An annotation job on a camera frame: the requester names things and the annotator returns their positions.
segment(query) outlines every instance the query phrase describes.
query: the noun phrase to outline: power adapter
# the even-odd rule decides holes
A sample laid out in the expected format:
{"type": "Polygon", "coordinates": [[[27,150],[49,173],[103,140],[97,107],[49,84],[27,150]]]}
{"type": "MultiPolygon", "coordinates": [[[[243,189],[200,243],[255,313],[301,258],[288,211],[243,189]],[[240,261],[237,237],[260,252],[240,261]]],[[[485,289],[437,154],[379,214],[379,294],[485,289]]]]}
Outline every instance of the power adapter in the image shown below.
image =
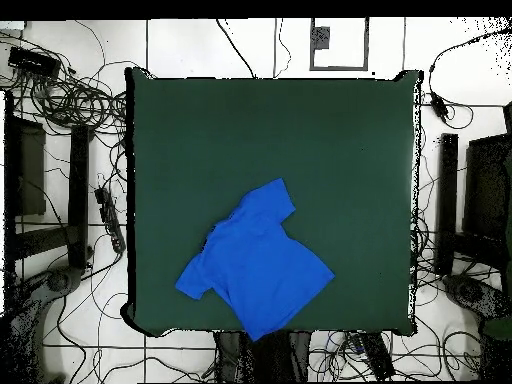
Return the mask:
{"type": "Polygon", "coordinates": [[[434,92],[430,93],[430,96],[430,104],[432,106],[432,109],[434,109],[434,112],[437,115],[437,117],[444,121],[448,116],[448,108],[444,104],[443,99],[434,92]]]}

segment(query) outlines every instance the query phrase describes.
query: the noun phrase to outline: green tabletop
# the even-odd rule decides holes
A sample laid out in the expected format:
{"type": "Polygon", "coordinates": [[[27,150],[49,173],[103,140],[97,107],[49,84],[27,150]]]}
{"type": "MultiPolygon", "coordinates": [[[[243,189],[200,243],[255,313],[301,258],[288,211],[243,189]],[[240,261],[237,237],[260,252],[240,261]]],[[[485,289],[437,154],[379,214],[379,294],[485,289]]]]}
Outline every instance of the green tabletop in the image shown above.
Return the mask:
{"type": "Polygon", "coordinates": [[[138,328],[242,329],[213,290],[197,301],[174,284],[244,194],[282,177],[296,207],[285,230],[336,275],[286,328],[412,332],[418,72],[398,81],[130,75],[135,250],[128,261],[136,274],[128,314],[138,328]]]}

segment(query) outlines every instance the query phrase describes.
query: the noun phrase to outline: black power strip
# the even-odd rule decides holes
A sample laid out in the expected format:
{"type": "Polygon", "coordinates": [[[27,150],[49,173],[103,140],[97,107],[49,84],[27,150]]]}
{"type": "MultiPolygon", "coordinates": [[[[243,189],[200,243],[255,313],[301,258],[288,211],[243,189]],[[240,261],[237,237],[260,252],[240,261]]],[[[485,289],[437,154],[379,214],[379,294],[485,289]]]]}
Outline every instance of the black power strip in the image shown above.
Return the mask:
{"type": "Polygon", "coordinates": [[[105,188],[94,190],[96,201],[100,206],[101,220],[105,224],[105,228],[110,235],[112,241],[112,248],[114,252],[121,254],[126,250],[126,243],[124,241],[121,227],[117,220],[116,208],[110,193],[105,188]]]}
{"type": "Polygon", "coordinates": [[[40,53],[31,52],[19,47],[11,47],[9,66],[31,74],[57,79],[61,62],[40,53]]]}

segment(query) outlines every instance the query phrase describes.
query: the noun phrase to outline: black frame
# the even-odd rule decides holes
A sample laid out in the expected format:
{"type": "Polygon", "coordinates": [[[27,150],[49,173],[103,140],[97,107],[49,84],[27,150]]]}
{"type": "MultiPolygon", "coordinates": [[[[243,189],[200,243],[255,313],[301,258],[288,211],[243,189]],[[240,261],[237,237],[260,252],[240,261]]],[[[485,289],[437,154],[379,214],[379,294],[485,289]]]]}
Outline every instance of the black frame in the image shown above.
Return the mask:
{"type": "Polygon", "coordinates": [[[309,53],[309,70],[310,71],[368,71],[368,53],[370,42],[370,18],[364,18],[364,59],[363,66],[315,66],[315,51],[313,45],[313,33],[315,31],[315,18],[311,18],[311,34],[310,34],[310,53],[309,53]]]}

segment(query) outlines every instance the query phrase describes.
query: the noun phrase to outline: black cable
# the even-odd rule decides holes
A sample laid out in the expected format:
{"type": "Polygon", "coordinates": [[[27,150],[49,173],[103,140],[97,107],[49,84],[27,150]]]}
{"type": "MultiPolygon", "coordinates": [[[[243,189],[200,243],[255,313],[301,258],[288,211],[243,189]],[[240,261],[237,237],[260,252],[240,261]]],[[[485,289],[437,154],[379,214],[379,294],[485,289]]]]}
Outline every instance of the black cable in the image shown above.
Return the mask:
{"type": "Polygon", "coordinates": [[[152,361],[157,361],[158,363],[160,363],[161,365],[163,365],[164,367],[166,367],[167,369],[170,369],[172,371],[176,371],[176,372],[179,372],[179,373],[182,373],[184,376],[187,376],[188,378],[190,378],[192,381],[196,381],[198,383],[206,383],[206,381],[204,380],[201,380],[201,376],[195,372],[186,372],[186,371],[183,371],[183,370],[180,370],[179,368],[175,368],[171,365],[168,365],[166,364],[165,362],[163,362],[161,359],[159,358],[156,358],[154,356],[148,356],[145,360],[141,360],[141,361],[137,361],[133,364],[130,364],[130,365],[119,365],[117,367],[113,367],[111,368],[107,374],[105,374],[105,377],[101,380],[101,384],[104,384],[107,377],[110,375],[110,373],[112,373],[113,371],[115,370],[120,370],[120,369],[127,369],[127,368],[133,368],[137,365],[140,365],[142,364],[143,362],[145,361],[149,361],[149,360],[152,360],[152,361]]]}
{"type": "Polygon", "coordinates": [[[231,47],[233,47],[233,49],[235,50],[236,54],[238,55],[238,57],[240,57],[240,59],[242,59],[242,61],[245,63],[245,66],[247,66],[247,69],[249,69],[249,72],[251,73],[251,77],[252,78],[256,78],[256,75],[254,74],[254,72],[252,71],[251,67],[249,66],[249,64],[247,63],[247,61],[244,59],[244,57],[242,56],[242,54],[238,51],[238,49],[236,48],[236,46],[233,44],[233,41],[231,40],[231,37],[229,36],[229,34],[227,33],[227,31],[224,29],[224,27],[220,24],[219,20],[218,19],[215,19],[215,22],[217,22],[217,26],[221,29],[221,31],[224,33],[224,35],[226,36],[226,38],[228,39],[229,41],[229,44],[231,44],[231,47]]]}
{"type": "Polygon", "coordinates": [[[468,333],[467,331],[454,331],[454,332],[450,333],[449,335],[447,335],[447,336],[444,338],[443,343],[442,343],[442,346],[441,346],[441,349],[442,349],[442,352],[443,352],[443,360],[444,360],[444,363],[445,363],[445,366],[446,366],[446,371],[448,372],[448,375],[450,376],[450,378],[451,378],[453,381],[457,381],[457,380],[455,379],[455,376],[454,376],[454,375],[452,374],[452,372],[451,372],[451,368],[452,368],[452,367],[450,367],[450,364],[448,363],[448,357],[449,357],[449,355],[446,355],[446,351],[447,351],[447,349],[446,349],[446,343],[448,342],[448,340],[449,340],[450,338],[452,338],[453,336],[459,335],[459,334],[461,334],[461,335],[465,335],[465,336],[467,336],[467,337],[470,337],[470,338],[472,338],[473,340],[475,340],[478,344],[480,344],[480,339],[478,339],[478,338],[477,338],[476,336],[474,336],[473,334],[468,333]]]}
{"type": "Polygon", "coordinates": [[[66,300],[67,296],[64,296],[63,300],[63,304],[62,304],[62,309],[60,311],[60,314],[59,314],[59,317],[57,318],[57,329],[59,330],[59,333],[60,335],[66,339],[67,342],[71,343],[72,345],[75,345],[77,348],[79,348],[84,357],[82,359],[82,362],[80,363],[79,367],[76,369],[75,373],[73,374],[73,376],[71,377],[71,380],[69,380],[69,384],[73,383],[73,380],[75,379],[75,377],[77,376],[78,372],[80,371],[80,369],[83,367],[84,363],[85,363],[85,359],[87,358],[87,352],[85,351],[85,349],[83,347],[81,347],[78,343],[76,343],[74,340],[71,340],[68,336],[66,336],[64,334],[64,332],[62,331],[62,329],[60,328],[60,323],[61,323],[61,318],[62,318],[62,315],[64,314],[64,310],[66,309],[66,303],[67,303],[67,300],[66,300]]]}
{"type": "Polygon", "coordinates": [[[281,43],[281,46],[283,46],[288,53],[288,62],[286,63],[286,67],[284,69],[280,70],[279,73],[275,76],[275,78],[279,77],[279,75],[281,75],[281,73],[285,72],[288,69],[288,66],[290,65],[290,62],[292,60],[292,54],[290,53],[290,50],[288,50],[288,47],[286,47],[283,44],[283,41],[281,40],[281,30],[283,28],[283,22],[284,22],[284,18],[281,18],[281,25],[279,26],[279,35],[277,38],[279,40],[279,43],[281,43]]]}
{"type": "MultiPolygon", "coordinates": [[[[504,28],[504,29],[501,29],[499,31],[493,31],[493,32],[490,32],[490,33],[486,33],[486,34],[482,34],[482,35],[479,35],[477,37],[473,37],[472,39],[470,40],[467,40],[467,41],[464,41],[460,44],[457,44],[455,46],[452,46],[452,47],[449,47],[445,50],[443,50],[441,53],[439,53],[436,58],[434,59],[434,62],[432,62],[432,65],[430,66],[430,69],[429,69],[429,77],[428,77],[428,86],[429,86],[429,89],[431,91],[431,93],[434,93],[436,94],[437,96],[439,96],[439,94],[437,94],[436,92],[434,92],[432,90],[432,74],[434,72],[434,69],[435,69],[435,66],[436,66],[436,62],[447,52],[451,51],[451,50],[454,50],[454,49],[457,49],[457,48],[460,48],[462,46],[465,46],[465,45],[470,45],[470,44],[473,44],[473,43],[476,43],[477,41],[481,41],[481,40],[485,40],[487,38],[490,38],[490,37],[493,37],[493,36],[496,36],[496,35],[510,35],[512,34],[512,29],[510,28],[504,28]]],[[[460,103],[457,103],[457,102],[452,102],[450,100],[447,100],[446,98],[444,97],[441,97],[439,96],[441,99],[443,99],[445,102],[449,102],[451,103],[452,105],[458,105],[458,106],[465,106],[465,107],[468,107],[470,108],[470,106],[466,106],[466,105],[463,105],[463,104],[460,104],[460,103]]]]}

